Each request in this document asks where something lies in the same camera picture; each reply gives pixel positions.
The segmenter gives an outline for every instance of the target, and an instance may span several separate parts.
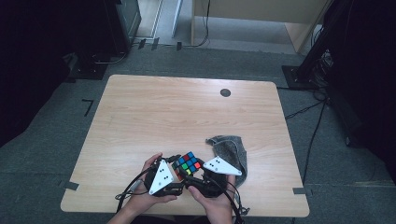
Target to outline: black stand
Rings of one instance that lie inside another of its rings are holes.
[[[102,80],[107,69],[105,63],[84,64],[78,60],[70,72],[69,78]]]
[[[288,86],[292,90],[308,90],[317,89],[312,80],[312,69],[315,63],[320,59],[321,55],[326,50],[326,43],[330,37],[331,31],[336,28],[335,24],[340,20],[342,14],[350,6],[350,0],[340,1],[334,13],[327,20],[326,27],[319,35],[312,49],[306,55],[303,63],[300,66],[282,66],[283,75],[285,76]]]
[[[102,58],[102,60],[103,62],[108,62],[110,57],[106,56],[105,58]],[[68,78],[102,80],[106,69],[107,63],[95,63],[93,59],[78,57]]]

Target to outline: gray carpet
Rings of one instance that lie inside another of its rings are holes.
[[[286,87],[281,65],[299,65],[289,54],[159,46],[134,47],[111,64],[103,80],[63,83],[29,128],[0,148],[0,223],[106,223],[113,214],[65,213],[64,189],[73,172],[108,77],[112,74],[273,81]],[[285,115],[317,102],[310,91],[279,90]],[[89,106],[82,99],[94,100]],[[303,175],[309,141],[320,106],[288,119]],[[313,143],[305,186],[310,215],[294,223],[395,223],[396,188],[384,163],[365,148],[345,146],[341,124],[326,105]],[[292,223],[290,217],[246,217],[250,223]]]

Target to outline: human hand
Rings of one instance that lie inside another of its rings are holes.
[[[152,156],[150,159],[145,161],[143,165],[142,172],[150,167],[150,165],[155,162],[163,154],[158,153]],[[141,179],[145,179],[146,174],[142,175]],[[140,184],[135,190],[135,194],[143,193],[141,195],[132,195],[127,204],[125,204],[121,210],[108,222],[108,223],[131,223],[135,217],[146,212],[152,205],[156,203],[168,203],[170,201],[176,200],[177,196],[167,195],[164,197],[155,197],[147,193],[144,184]]]
[[[227,181],[229,182],[227,185],[227,193],[233,199],[234,189],[231,184],[235,184],[235,176],[229,175],[227,177]],[[211,224],[233,223],[233,209],[231,207],[230,200],[227,198],[227,196],[225,196],[225,194],[221,194],[217,198],[206,198],[194,186],[189,186],[189,191],[192,197],[204,207],[207,218]]]

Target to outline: black tape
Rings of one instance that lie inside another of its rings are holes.
[[[143,47],[145,47],[146,44],[146,39],[142,39],[139,43],[139,49],[142,49]]]
[[[177,51],[181,50],[181,42],[177,42],[176,50],[177,50]]]
[[[151,50],[155,50],[158,47],[158,42],[160,42],[160,38],[157,37],[154,39],[154,43],[152,43]]]
[[[306,194],[305,188],[293,188],[294,194]]]
[[[91,102],[90,105],[88,106],[87,111],[85,112],[84,117],[87,117],[88,113],[90,113],[91,107],[93,105],[93,100],[86,100],[86,99],[82,99],[82,102]]]
[[[64,181],[64,180],[62,180],[62,181],[59,183],[58,186],[59,186],[60,188],[63,188],[63,189],[77,190],[78,187],[79,187],[79,184],[76,184],[76,183],[73,183],[73,182],[70,182],[70,181]]]

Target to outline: gray fabric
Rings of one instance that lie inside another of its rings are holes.
[[[248,176],[247,152],[242,144],[242,139],[234,135],[218,135],[206,139],[206,142],[213,146],[216,156],[221,157],[233,167],[240,170],[242,175],[237,175],[235,186],[241,186]]]

